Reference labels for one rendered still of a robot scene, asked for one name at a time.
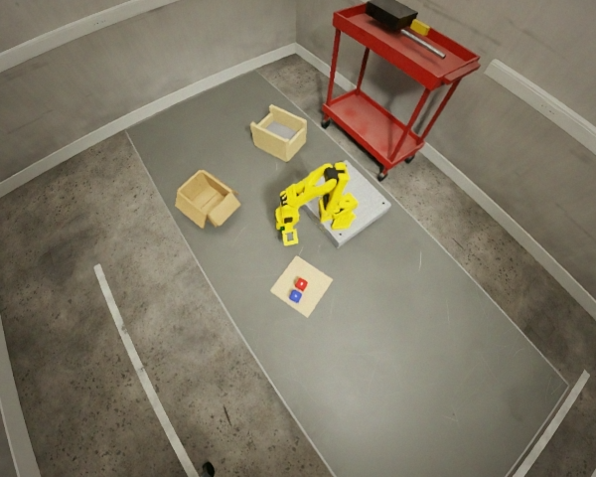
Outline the blue die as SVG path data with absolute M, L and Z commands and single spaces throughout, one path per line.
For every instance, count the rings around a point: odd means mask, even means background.
M 296 290 L 293 290 L 292 293 L 291 293 L 291 295 L 290 295 L 290 297 L 289 297 L 289 299 L 291 301 L 293 301 L 293 302 L 295 302 L 295 303 L 298 304 L 299 303 L 299 300 L 301 299 L 301 296 L 302 296 L 302 293 L 300 293 L 300 292 L 298 292 Z

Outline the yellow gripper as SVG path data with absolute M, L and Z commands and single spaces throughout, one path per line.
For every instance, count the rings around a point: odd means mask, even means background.
M 299 222 L 299 212 L 298 209 L 293 208 L 293 215 L 294 215 L 294 224 L 284 224 L 283 225 L 283 221 L 282 221 L 282 216 L 281 216 L 281 212 L 279 212 L 279 208 L 277 208 L 275 210 L 275 217 L 276 217 L 276 228 L 278 230 L 280 230 L 280 227 L 285 227 L 285 231 L 282 231 L 283 233 L 283 240 L 284 240 L 284 245 L 288 245 L 288 244 L 294 244 L 294 243 L 298 243 L 298 238 L 297 238 L 297 232 L 296 229 L 293 229 L 292 227 Z M 278 226 L 277 226 L 278 223 Z

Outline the beige flat mat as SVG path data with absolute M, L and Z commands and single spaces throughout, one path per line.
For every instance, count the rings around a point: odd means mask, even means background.
M 308 281 L 304 292 L 295 288 L 300 277 Z M 308 318 L 331 282 L 330 277 L 296 255 L 270 291 Z M 293 290 L 302 293 L 298 304 L 289 300 Z

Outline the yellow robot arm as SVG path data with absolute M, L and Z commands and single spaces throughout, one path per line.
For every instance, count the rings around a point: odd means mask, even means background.
M 315 186 L 323 176 L 325 183 Z M 349 193 L 342 196 L 349 180 L 345 163 L 336 163 L 335 167 L 325 164 L 298 184 L 288 187 L 280 194 L 279 212 L 281 212 L 283 225 L 294 223 L 292 207 L 298 209 L 315 197 L 323 196 L 319 199 L 318 211 L 321 223 L 334 220 L 332 230 L 348 229 L 356 218 L 353 209 L 357 204 Z

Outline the red die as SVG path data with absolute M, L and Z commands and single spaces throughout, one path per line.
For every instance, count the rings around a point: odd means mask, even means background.
M 308 281 L 304 280 L 303 278 L 299 278 L 297 283 L 295 284 L 295 288 L 299 289 L 300 291 L 304 292 L 306 286 L 308 285 Z

